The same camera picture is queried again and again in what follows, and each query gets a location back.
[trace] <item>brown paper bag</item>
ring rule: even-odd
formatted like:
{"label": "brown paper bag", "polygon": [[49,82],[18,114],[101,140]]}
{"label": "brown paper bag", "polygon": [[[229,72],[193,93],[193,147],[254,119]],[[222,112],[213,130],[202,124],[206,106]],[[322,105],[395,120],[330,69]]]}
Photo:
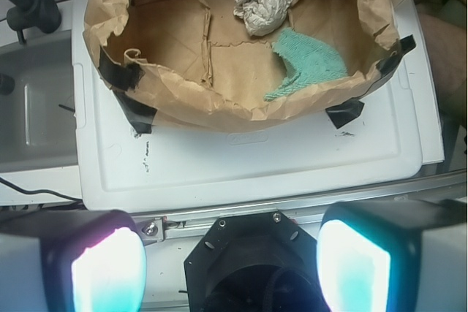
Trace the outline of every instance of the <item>brown paper bag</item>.
{"label": "brown paper bag", "polygon": [[382,78],[378,65],[401,54],[390,0],[294,0],[282,28],[336,48],[350,76],[264,102],[286,76],[271,50],[281,29],[252,38],[233,6],[234,0],[88,1],[85,42],[130,120],[264,129],[363,96]]}

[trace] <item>crumpled paper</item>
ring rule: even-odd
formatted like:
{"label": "crumpled paper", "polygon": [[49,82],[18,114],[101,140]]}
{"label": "crumpled paper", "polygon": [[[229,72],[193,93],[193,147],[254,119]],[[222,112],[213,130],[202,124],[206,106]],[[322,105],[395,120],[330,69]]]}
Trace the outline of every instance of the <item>crumpled paper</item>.
{"label": "crumpled paper", "polygon": [[250,36],[262,37],[283,24],[293,0],[235,0],[234,15],[244,19]]}

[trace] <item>green cloth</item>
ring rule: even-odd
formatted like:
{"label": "green cloth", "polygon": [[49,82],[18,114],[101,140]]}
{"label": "green cloth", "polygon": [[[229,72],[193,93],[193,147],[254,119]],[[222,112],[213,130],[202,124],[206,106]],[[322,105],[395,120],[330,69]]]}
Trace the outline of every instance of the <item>green cloth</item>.
{"label": "green cloth", "polygon": [[346,65],[339,53],[330,45],[285,28],[273,44],[286,66],[287,77],[282,84],[264,96],[270,102],[289,95],[311,84],[337,80],[347,76]]}

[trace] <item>metal sink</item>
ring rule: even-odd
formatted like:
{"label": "metal sink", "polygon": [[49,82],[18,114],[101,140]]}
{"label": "metal sink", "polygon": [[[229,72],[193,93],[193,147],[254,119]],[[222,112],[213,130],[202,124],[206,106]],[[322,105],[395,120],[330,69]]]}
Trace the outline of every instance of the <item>metal sink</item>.
{"label": "metal sink", "polygon": [[71,31],[0,47],[0,173],[78,164]]}

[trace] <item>bolt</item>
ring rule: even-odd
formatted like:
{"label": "bolt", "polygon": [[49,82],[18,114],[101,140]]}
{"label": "bolt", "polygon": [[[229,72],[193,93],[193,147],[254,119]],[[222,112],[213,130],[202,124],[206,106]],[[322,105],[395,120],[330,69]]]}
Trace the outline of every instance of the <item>bolt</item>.
{"label": "bolt", "polygon": [[398,195],[395,197],[395,201],[405,201],[405,200],[408,200],[408,195],[405,194],[405,195]]}
{"label": "bolt", "polygon": [[273,220],[275,223],[281,222],[281,213],[274,213],[273,214]]}
{"label": "bolt", "polygon": [[143,227],[142,232],[148,235],[149,237],[153,237],[154,235],[158,234],[158,227],[156,223],[149,222]]}

